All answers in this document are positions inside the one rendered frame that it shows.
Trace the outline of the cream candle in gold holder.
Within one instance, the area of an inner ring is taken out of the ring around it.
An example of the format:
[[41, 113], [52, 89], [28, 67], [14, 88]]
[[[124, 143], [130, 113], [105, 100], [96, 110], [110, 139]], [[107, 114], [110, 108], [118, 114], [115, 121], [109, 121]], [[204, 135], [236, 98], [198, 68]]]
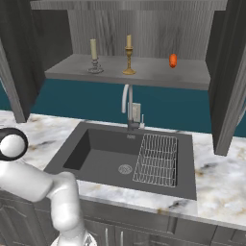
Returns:
[[131, 67], [131, 57], [133, 53], [133, 46], [132, 46], [132, 36], [127, 35], [127, 45], [125, 46], [126, 56], [127, 56], [127, 68], [123, 70], [125, 75], [134, 75], [136, 71]]

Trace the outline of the cream candle in silver holder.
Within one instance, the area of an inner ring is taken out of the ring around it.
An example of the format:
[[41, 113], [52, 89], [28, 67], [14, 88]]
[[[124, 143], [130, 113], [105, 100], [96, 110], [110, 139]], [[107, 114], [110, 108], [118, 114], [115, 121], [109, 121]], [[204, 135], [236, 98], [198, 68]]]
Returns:
[[91, 74], [102, 73], [104, 69], [98, 63], [96, 40], [94, 38], [90, 41], [90, 52], [91, 52], [91, 58], [92, 58], [92, 67], [88, 70], [88, 72]]

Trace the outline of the grey wood cabinet door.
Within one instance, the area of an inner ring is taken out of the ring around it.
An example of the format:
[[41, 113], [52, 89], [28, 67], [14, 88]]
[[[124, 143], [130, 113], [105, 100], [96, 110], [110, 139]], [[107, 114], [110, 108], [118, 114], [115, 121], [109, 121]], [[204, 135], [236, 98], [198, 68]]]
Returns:
[[246, 0], [214, 13], [206, 64], [213, 152], [226, 156], [246, 112]]
[[45, 80], [29, 0], [0, 0], [0, 81], [25, 123]]

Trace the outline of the grey and white tap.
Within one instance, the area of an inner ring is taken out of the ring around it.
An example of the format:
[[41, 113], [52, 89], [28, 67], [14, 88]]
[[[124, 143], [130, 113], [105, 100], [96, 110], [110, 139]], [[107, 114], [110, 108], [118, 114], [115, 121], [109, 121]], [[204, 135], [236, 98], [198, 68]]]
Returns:
[[[133, 86], [132, 85], [124, 85], [123, 93], [122, 93], [122, 103], [121, 103], [121, 111], [123, 113], [128, 112], [128, 107], [133, 106]], [[140, 125], [139, 123], [134, 122], [128, 118], [128, 130], [133, 131], [134, 129], [138, 129]]]

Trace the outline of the dark grey sink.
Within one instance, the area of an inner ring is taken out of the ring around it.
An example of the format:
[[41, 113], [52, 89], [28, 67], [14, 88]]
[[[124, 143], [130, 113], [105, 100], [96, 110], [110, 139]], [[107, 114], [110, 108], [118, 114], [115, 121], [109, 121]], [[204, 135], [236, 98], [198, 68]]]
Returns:
[[[133, 181], [135, 166], [145, 134], [178, 139], [177, 185], [175, 187]], [[133, 130], [81, 122], [45, 167], [50, 174], [63, 171], [79, 181], [113, 185], [156, 194], [196, 200], [193, 144], [191, 135]]]

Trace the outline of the grey base cupboard front panel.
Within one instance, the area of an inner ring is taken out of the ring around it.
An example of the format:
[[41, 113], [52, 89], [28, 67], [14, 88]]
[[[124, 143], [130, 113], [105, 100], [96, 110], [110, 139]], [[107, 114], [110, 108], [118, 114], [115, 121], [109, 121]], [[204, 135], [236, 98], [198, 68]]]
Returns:
[[148, 229], [181, 240], [209, 244], [216, 226], [138, 209], [128, 209], [89, 200], [82, 200], [84, 215], [126, 226]]

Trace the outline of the grey base cupboard door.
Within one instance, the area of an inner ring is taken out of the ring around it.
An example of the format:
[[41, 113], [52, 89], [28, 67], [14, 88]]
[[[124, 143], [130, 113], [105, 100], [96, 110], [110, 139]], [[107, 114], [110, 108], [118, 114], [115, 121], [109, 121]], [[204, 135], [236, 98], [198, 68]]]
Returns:
[[115, 242], [120, 246], [120, 233], [124, 232], [124, 246], [180, 246], [177, 240], [126, 228], [115, 228]]
[[7, 246], [50, 246], [58, 237], [50, 202], [32, 203], [0, 189], [0, 238]]
[[87, 220], [87, 219], [85, 220], [85, 225], [88, 232], [97, 241], [97, 246], [106, 246], [105, 228], [108, 228], [109, 244], [110, 246], [115, 246], [114, 226], [105, 223]]

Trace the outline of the grey base drawer front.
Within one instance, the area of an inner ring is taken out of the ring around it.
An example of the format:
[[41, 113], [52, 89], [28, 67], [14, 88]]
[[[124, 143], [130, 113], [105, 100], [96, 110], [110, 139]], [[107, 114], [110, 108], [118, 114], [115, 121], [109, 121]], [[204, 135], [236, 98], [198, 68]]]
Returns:
[[246, 230], [218, 226], [210, 246], [246, 246]]

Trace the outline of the white wall socket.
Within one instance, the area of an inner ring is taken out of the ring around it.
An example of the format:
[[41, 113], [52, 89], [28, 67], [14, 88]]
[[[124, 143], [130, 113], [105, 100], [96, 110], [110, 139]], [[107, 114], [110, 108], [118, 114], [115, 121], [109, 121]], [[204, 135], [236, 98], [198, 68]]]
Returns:
[[141, 120], [141, 104], [133, 103], [132, 107], [128, 107], [128, 118], [136, 123]]

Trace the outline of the grey wood wall cabinet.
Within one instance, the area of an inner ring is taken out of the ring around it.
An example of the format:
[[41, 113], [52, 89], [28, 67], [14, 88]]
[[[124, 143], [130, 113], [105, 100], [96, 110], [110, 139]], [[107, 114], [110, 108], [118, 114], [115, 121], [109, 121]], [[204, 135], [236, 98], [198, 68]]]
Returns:
[[[32, 0], [41, 60], [48, 79], [206, 90], [209, 37], [227, 0]], [[131, 67], [125, 75], [127, 35]], [[96, 40], [102, 73], [91, 74]], [[177, 66], [169, 56], [177, 55]]]

